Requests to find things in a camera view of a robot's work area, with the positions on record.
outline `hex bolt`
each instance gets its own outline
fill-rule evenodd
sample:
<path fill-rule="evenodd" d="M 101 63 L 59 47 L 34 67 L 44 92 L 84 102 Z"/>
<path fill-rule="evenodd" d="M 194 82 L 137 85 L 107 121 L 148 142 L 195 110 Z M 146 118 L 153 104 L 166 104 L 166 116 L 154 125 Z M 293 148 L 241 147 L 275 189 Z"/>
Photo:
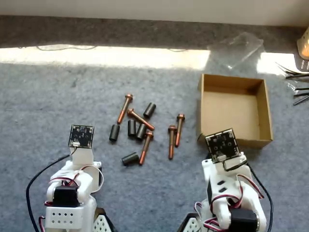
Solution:
<path fill-rule="evenodd" d="M 127 110 L 128 106 L 129 106 L 130 102 L 133 101 L 133 95 L 128 93 L 127 95 L 125 95 L 125 98 L 126 98 L 125 104 L 122 107 L 122 110 L 121 110 L 120 115 L 119 115 L 118 120 L 117 120 L 118 124 L 120 124 L 122 122 L 122 119 L 124 119 L 126 110 Z"/>
<path fill-rule="evenodd" d="M 175 125 L 169 126 L 169 159 L 172 160 L 174 157 L 174 139 L 177 128 Z"/>
<path fill-rule="evenodd" d="M 178 120 L 178 126 L 177 126 L 175 147 L 178 147 L 180 143 L 180 135 L 182 133 L 183 121 L 185 120 L 184 114 L 178 114 L 177 120 Z"/>
<path fill-rule="evenodd" d="M 132 116 L 132 117 L 136 118 L 136 120 L 139 121 L 140 123 L 145 124 L 146 127 L 147 127 L 149 130 L 153 131 L 153 130 L 155 129 L 155 127 L 154 127 L 153 125 L 151 125 L 149 122 L 147 122 L 147 121 L 146 121 L 145 119 L 143 119 L 141 116 L 139 116 L 138 114 L 136 114 L 136 113 L 134 112 L 134 109 L 128 109 L 128 110 L 127 110 L 127 115 Z"/>
<path fill-rule="evenodd" d="M 152 140 L 152 138 L 154 137 L 154 134 L 151 131 L 147 131 L 146 132 L 146 141 L 143 147 L 143 151 L 141 152 L 141 156 L 140 156 L 140 165 L 143 165 L 144 161 L 145 161 L 145 157 L 146 157 L 146 153 L 149 147 L 149 143 Z"/>

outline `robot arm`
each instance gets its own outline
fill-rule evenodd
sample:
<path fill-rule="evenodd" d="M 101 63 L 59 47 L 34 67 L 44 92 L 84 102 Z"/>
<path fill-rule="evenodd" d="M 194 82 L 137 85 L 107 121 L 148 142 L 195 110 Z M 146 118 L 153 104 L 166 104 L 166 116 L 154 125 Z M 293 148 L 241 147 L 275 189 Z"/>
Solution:
<path fill-rule="evenodd" d="M 196 203 L 197 214 L 186 219 L 178 232 L 264 232 L 263 196 L 252 180 L 246 156 L 239 152 L 233 130 L 205 139 L 211 155 L 202 161 L 208 198 Z"/>
<path fill-rule="evenodd" d="M 72 160 L 49 182 L 45 203 L 46 232 L 92 232 L 97 203 L 91 193 L 103 184 L 101 162 L 93 161 L 94 128 L 72 125 L 69 147 Z"/>

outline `wall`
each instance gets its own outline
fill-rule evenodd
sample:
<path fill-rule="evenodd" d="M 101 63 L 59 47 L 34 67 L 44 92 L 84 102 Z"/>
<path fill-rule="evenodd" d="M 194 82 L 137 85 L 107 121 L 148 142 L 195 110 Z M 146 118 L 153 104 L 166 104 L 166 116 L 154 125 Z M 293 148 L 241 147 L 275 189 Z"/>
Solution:
<path fill-rule="evenodd" d="M 308 26 L 307 0 L 3 0 L 0 15 Z"/>

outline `cardboard box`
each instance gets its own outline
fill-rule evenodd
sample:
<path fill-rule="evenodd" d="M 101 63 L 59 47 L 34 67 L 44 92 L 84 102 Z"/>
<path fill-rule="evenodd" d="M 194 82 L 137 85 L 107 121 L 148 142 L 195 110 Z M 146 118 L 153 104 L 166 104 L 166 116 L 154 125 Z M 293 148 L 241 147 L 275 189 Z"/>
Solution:
<path fill-rule="evenodd" d="M 239 146 L 262 148 L 273 140 L 264 80 L 203 74 L 198 89 L 199 140 L 229 128 Z"/>

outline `black rubber cylinder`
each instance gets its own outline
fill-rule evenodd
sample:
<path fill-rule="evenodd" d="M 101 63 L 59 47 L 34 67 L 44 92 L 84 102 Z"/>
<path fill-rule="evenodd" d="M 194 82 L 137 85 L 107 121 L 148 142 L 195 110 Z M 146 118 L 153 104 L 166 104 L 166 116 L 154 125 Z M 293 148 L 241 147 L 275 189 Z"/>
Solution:
<path fill-rule="evenodd" d="M 112 141 L 112 142 L 116 142 L 117 141 L 119 130 L 120 130 L 120 126 L 119 125 L 114 124 L 112 126 L 111 133 L 110 133 L 110 141 Z"/>
<path fill-rule="evenodd" d="M 121 158 L 122 163 L 124 164 L 124 166 L 129 166 L 131 164 L 135 164 L 138 163 L 140 161 L 139 156 L 136 154 L 136 152 L 125 156 L 123 158 Z"/>
<path fill-rule="evenodd" d="M 136 121 L 133 119 L 130 119 L 127 122 L 127 135 L 129 137 L 135 137 L 136 136 Z"/>
<path fill-rule="evenodd" d="M 140 123 L 139 129 L 136 132 L 136 139 L 143 140 L 145 138 L 147 127 L 145 124 Z"/>
<path fill-rule="evenodd" d="M 144 112 L 144 117 L 145 118 L 150 118 L 154 111 L 155 111 L 156 105 L 154 103 L 149 103 L 149 105 L 147 106 L 145 112 Z"/>

